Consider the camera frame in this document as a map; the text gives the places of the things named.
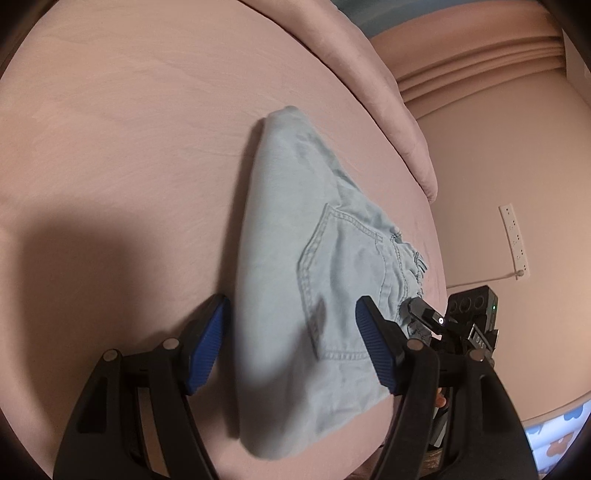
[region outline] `electrical socket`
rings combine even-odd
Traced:
[[[524,275],[517,277],[518,280],[529,278],[530,276],[530,265],[527,261],[525,254],[525,247],[523,244],[523,235],[519,229],[519,223],[513,210],[513,205],[502,205],[499,207],[501,211],[501,217],[505,224],[505,231],[507,232],[507,238],[509,240],[509,247],[511,249],[511,255],[513,256],[513,265],[515,271],[523,270]]]

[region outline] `curtain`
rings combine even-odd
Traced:
[[[416,118],[465,96],[566,65],[562,30],[527,0],[488,0],[414,18],[371,39]]]

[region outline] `bed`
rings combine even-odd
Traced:
[[[414,158],[393,77],[328,1],[302,2],[303,17],[247,3],[60,0],[0,79],[0,407],[49,474],[103,351],[152,348],[210,294],[232,296],[261,119],[286,105],[421,252],[424,297],[445,310],[433,169]],[[346,45],[323,50],[306,15]],[[232,375],[225,346],[191,398],[223,479],[342,480],[395,412],[389,398],[296,457],[260,460],[239,441]]]

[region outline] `blue gripper pad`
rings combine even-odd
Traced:
[[[394,381],[394,359],[386,345],[384,336],[379,331],[363,297],[355,305],[355,320],[359,333],[368,350],[369,357],[374,365],[379,382],[394,393],[396,383]]]
[[[199,387],[205,385],[212,371],[213,364],[222,346],[224,320],[226,318],[226,309],[229,307],[229,300],[224,298],[214,310],[209,321],[204,319],[207,325],[204,327],[189,360],[189,376],[185,382],[189,395],[193,395]]]

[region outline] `denim pocket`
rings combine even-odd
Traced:
[[[310,335],[319,358],[368,357],[355,322],[363,295],[387,310],[392,283],[390,249],[379,233],[355,217],[325,205],[297,274]]]

